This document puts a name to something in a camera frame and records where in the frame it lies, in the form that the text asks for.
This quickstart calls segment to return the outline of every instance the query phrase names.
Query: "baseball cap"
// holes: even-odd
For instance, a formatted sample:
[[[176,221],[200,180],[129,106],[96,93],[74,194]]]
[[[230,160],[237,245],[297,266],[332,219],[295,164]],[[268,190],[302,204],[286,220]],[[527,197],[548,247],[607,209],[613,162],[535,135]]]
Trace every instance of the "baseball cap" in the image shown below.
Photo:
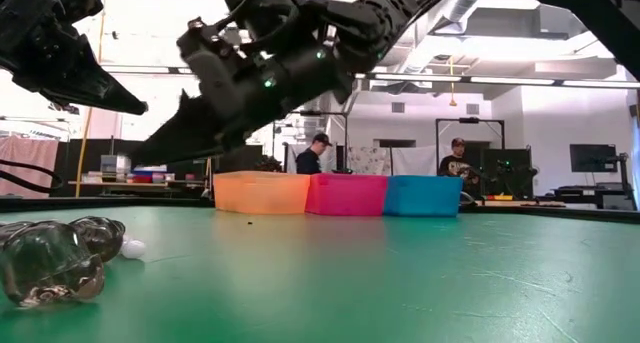
[[[465,145],[465,142],[464,142],[464,139],[462,138],[455,138],[454,140],[451,141],[452,147],[459,147],[464,145]]]
[[[316,134],[315,137],[313,137],[313,142],[320,142],[328,145],[329,147],[333,147],[333,144],[331,144],[331,141],[329,141],[329,136],[324,133]]]

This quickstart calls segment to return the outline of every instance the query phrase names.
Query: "plastic bin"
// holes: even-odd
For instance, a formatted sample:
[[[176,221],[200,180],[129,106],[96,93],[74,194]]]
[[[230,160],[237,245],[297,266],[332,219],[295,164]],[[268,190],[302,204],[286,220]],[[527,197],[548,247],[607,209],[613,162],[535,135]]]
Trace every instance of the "plastic bin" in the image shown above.
[[[246,214],[304,214],[309,176],[233,172],[213,176],[216,208]]]
[[[384,213],[408,217],[455,217],[462,178],[430,176],[389,177]]]
[[[381,216],[387,177],[373,175],[314,174],[307,212],[332,216]]]

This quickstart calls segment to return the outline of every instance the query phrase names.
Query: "computer screen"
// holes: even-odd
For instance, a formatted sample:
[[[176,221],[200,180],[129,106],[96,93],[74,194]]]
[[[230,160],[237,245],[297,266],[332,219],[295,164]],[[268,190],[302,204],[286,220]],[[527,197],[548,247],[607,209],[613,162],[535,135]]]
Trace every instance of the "computer screen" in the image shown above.
[[[571,171],[574,173],[616,173],[614,144],[571,144]]]

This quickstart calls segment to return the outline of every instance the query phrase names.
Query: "pink bin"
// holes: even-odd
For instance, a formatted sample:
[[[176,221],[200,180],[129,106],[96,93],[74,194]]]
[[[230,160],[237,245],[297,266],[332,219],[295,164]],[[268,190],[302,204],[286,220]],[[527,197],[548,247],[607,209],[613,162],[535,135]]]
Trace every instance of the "pink bin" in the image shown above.
[[[381,216],[386,192],[387,177],[314,174],[306,211],[333,216]]]

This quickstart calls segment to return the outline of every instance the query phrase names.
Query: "green tabletop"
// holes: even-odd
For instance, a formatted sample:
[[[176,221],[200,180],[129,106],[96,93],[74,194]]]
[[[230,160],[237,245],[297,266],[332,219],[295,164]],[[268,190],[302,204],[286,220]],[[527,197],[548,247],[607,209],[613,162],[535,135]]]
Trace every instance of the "green tabletop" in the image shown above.
[[[0,342],[640,341],[640,226],[149,207],[0,221],[85,215],[121,220],[147,254],[110,262],[92,303],[1,296]]]

